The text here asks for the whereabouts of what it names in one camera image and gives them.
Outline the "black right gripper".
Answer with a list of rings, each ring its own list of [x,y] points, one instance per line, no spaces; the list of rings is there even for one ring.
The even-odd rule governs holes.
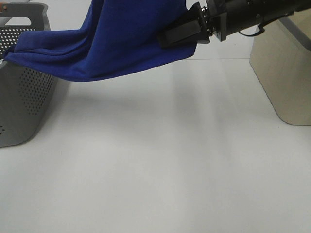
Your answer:
[[[207,0],[205,6],[195,3],[188,11],[190,22],[161,31],[157,38],[162,48],[197,42],[208,44],[212,35],[220,41],[227,38],[227,7],[224,0]]]

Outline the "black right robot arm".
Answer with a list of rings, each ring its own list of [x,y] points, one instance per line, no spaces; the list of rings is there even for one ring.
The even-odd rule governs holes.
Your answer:
[[[308,10],[309,0],[207,0],[205,6],[195,3],[157,36],[163,48],[188,43],[208,44],[215,35],[220,41],[234,33],[257,25],[264,27],[295,12]]]

